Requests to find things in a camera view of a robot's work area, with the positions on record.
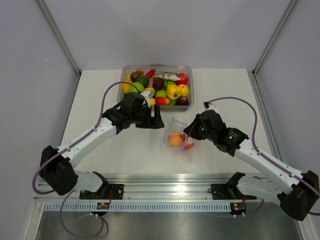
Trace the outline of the aluminium frame post left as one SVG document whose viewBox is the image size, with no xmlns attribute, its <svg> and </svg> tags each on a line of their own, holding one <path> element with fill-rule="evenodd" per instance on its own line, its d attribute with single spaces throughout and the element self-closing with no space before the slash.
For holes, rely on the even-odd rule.
<svg viewBox="0 0 320 240">
<path fill-rule="evenodd" d="M 35 2 L 37 3 L 41 13 L 43 14 L 46 22 L 48 23 L 59 47 L 61 48 L 61 50 L 63 51 L 67 61 L 69 62 L 69 64 L 71 65 L 75 75 L 77 76 L 77 79 L 79 80 L 82 74 L 82 71 L 80 70 L 73 54 L 71 53 L 48 5 L 46 4 L 45 0 L 35 0 Z"/>
</svg>

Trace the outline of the clear zip top bag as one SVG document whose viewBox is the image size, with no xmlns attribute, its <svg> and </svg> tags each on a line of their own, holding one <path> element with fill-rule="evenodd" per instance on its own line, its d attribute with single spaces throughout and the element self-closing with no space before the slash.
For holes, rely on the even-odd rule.
<svg viewBox="0 0 320 240">
<path fill-rule="evenodd" d="M 187 127 L 187 124 L 179 120 L 174 115 L 169 121 L 169 125 L 166 127 L 162 142 L 163 144 L 175 153 L 179 153 L 185 158 L 185 161 L 192 163 L 192 157 L 195 150 L 194 139 L 183 130 Z"/>
</svg>

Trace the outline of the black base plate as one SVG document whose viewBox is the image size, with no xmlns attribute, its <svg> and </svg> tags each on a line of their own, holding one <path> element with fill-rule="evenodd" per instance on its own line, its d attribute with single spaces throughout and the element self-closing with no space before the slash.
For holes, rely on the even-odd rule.
<svg viewBox="0 0 320 240">
<path fill-rule="evenodd" d="M 81 190 L 80 200 L 122 200 L 124 195 L 124 185 L 114 183 L 104 183 L 96 191 Z"/>
<path fill-rule="evenodd" d="M 228 187 L 226 183 L 213 183 L 207 190 L 213 200 L 257 200 L 256 196 L 243 195 L 237 188 Z"/>
</svg>

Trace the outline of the aluminium frame post right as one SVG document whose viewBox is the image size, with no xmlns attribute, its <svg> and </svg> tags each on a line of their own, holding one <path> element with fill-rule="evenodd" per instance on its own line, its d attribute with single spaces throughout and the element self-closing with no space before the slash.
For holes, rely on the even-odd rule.
<svg viewBox="0 0 320 240">
<path fill-rule="evenodd" d="M 260 55 L 255 67 L 252 69 L 252 75 L 256 78 L 258 76 L 259 71 L 263 67 L 265 61 L 267 60 L 269 54 L 271 53 L 274 45 L 276 44 L 278 38 L 280 37 L 282 31 L 285 29 L 285 26 L 293 14 L 299 0 L 290 0 L 288 5 L 286 6 L 283 14 L 281 15 L 280 20 L 278 21 L 274 31 L 271 34 L 262 54 Z"/>
</svg>

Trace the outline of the dark purple plum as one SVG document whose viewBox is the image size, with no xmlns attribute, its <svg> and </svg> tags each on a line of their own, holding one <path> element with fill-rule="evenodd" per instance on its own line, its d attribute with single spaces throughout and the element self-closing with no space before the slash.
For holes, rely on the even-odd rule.
<svg viewBox="0 0 320 240">
<path fill-rule="evenodd" d="M 165 80 L 162 79 L 162 78 L 155 78 L 154 81 L 153 81 L 153 88 L 156 90 L 156 91 L 160 91 L 164 88 L 164 85 L 165 85 Z"/>
</svg>

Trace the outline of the grey toy fish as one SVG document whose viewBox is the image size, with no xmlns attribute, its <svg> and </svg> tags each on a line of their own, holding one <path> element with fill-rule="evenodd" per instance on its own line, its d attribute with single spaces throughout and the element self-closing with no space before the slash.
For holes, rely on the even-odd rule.
<svg viewBox="0 0 320 240">
<path fill-rule="evenodd" d="M 161 79 L 169 80 L 169 81 L 173 81 L 173 82 L 181 80 L 181 77 L 177 73 L 174 73 L 174 72 L 162 72 L 159 74 L 155 74 L 152 77 L 155 79 L 161 78 Z"/>
</svg>

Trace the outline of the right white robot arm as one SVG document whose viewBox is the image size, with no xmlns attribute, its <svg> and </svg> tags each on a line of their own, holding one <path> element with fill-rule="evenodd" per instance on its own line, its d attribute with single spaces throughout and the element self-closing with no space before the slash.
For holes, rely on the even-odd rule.
<svg viewBox="0 0 320 240">
<path fill-rule="evenodd" d="M 226 183 L 230 197 L 253 196 L 278 206 L 291 218 L 303 221 L 319 199 L 319 177 L 286 165 L 259 150 L 254 141 L 237 128 L 226 126 L 212 109 L 195 116 L 183 132 L 194 140 L 209 140 L 223 153 L 235 157 L 262 173 L 267 181 L 236 172 Z"/>
</svg>

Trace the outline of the yellow orange fruit right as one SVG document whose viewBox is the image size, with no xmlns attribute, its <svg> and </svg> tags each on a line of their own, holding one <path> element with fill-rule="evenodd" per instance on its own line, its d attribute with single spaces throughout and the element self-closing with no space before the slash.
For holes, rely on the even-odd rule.
<svg viewBox="0 0 320 240">
<path fill-rule="evenodd" d="M 180 84 L 180 85 L 178 85 L 178 87 L 179 87 L 179 89 L 180 89 L 180 95 L 181 95 L 182 97 L 188 97 L 188 96 L 189 96 L 190 90 L 189 90 L 189 88 L 188 88 L 187 85 L 185 85 L 185 84 Z"/>
</svg>

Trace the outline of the clear plastic food container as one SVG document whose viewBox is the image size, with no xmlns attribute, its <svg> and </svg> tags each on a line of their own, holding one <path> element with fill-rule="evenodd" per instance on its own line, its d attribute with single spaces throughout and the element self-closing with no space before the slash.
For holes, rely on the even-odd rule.
<svg viewBox="0 0 320 240">
<path fill-rule="evenodd" d="M 121 81 L 153 93 L 152 104 L 164 109 L 186 110 L 194 104 L 192 69 L 176 65 L 139 65 L 122 69 Z"/>
</svg>

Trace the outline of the aluminium mounting rail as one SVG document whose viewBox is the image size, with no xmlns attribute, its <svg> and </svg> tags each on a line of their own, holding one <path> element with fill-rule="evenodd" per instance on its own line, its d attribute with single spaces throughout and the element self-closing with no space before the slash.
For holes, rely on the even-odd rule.
<svg viewBox="0 0 320 240">
<path fill-rule="evenodd" d="M 123 199 L 182 199 L 195 198 L 196 195 L 207 194 L 211 184 L 225 184 L 228 181 L 234 184 L 249 181 L 249 185 L 267 183 L 268 192 L 278 189 L 288 194 L 299 180 L 301 173 L 291 170 L 289 173 L 276 173 L 274 176 L 265 176 L 259 173 L 245 173 L 239 180 L 234 179 L 232 173 L 213 174 L 100 174 L 97 172 L 76 171 L 76 179 L 67 176 L 58 184 L 59 191 L 54 190 L 47 182 L 41 180 L 35 184 L 35 201 L 49 201 L 62 198 L 75 191 L 77 196 L 81 190 L 96 192 L 102 184 L 123 184 Z"/>
</svg>

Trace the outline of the yellow bell pepper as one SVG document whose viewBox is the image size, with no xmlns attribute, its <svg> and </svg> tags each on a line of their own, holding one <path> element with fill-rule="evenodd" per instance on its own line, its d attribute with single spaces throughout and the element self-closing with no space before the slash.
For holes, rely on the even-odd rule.
<svg viewBox="0 0 320 240">
<path fill-rule="evenodd" d="M 178 85 L 170 84 L 166 88 L 166 94 L 170 100 L 176 100 L 181 96 L 181 89 Z"/>
</svg>

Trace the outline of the purple passion fruit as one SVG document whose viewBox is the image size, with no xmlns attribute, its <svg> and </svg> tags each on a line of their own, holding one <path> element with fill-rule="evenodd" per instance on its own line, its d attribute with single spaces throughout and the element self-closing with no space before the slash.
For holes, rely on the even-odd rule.
<svg viewBox="0 0 320 240">
<path fill-rule="evenodd" d="M 130 74 L 130 80 L 134 83 L 137 81 L 137 79 L 140 77 L 141 75 L 138 72 L 132 72 Z"/>
</svg>

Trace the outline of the orange peach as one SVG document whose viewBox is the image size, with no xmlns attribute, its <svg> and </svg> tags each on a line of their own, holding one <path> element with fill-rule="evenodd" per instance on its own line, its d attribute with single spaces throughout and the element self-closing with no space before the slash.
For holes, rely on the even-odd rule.
<svg viewBox="0 0 320 240">
<path fill-rule="evenodd" d="M 167 142 L 172 148 L 180 148 L 184 141 L 185 136 L 180 132 L 173 132 L 167 136 Z"/>
</svg>

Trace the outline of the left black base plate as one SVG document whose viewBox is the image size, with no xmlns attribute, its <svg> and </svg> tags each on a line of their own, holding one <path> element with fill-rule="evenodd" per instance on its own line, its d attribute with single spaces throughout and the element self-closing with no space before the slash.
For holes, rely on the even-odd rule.
<svg viewBox="0 0 320 240">
<path fill-rule="evenodd" d="M 114 183 L 104 183 L 96 191 L 81 190 L 80 200 L 122 200 L 124 195 L 124 185 Z"/>
</svg>

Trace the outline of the green apple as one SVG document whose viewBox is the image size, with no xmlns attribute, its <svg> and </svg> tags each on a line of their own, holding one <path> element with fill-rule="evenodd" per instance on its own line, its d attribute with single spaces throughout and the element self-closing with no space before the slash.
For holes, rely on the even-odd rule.
<svg viewBox="0 0 320 240">
<path fill-rule="evenodd" d="M 129 92 L 130 93 L 142 93 L 145 91 L 145 87 L 143 84 L 141 84 L 140 82 L 133 82 L 132 83 L 134 86 L 130 86 L 129 88 Z"/>
</svg>

